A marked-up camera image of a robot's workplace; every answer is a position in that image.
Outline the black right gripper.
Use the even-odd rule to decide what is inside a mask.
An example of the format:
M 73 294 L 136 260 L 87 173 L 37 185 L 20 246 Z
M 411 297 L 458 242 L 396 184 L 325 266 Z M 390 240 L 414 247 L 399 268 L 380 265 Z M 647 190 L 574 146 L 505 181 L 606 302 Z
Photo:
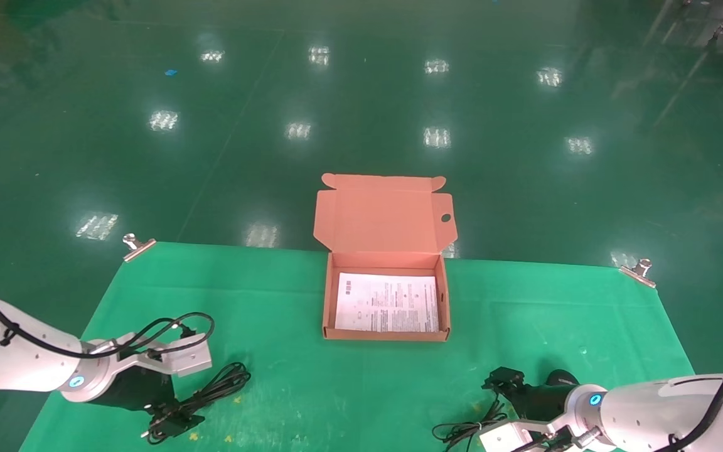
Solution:
M 524 378 L 523 372 L 497 367 L 488 375 L 483 389 L 511 399 L 511 406 L 520 419 L 550 422 L 565 412 L 568 395 L 580 384 L 572 373 L 563 369 L 554 369 L 544 384 L 536 386 L 526 384 Z

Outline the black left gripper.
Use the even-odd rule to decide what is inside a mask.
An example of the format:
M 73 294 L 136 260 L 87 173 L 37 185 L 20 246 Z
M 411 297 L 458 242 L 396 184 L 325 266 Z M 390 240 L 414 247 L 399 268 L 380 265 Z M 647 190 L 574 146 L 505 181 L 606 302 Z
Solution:
M 118 373 L 109 388 L 90 404 L 144 411 L 152 418 L 148 426 L 148 441 L 166 441 L 178 437 L 203 423 L 205 418 L 194 414 L 187 404 L 177 398 L 170 375 L 145 367 L 129 367 Z

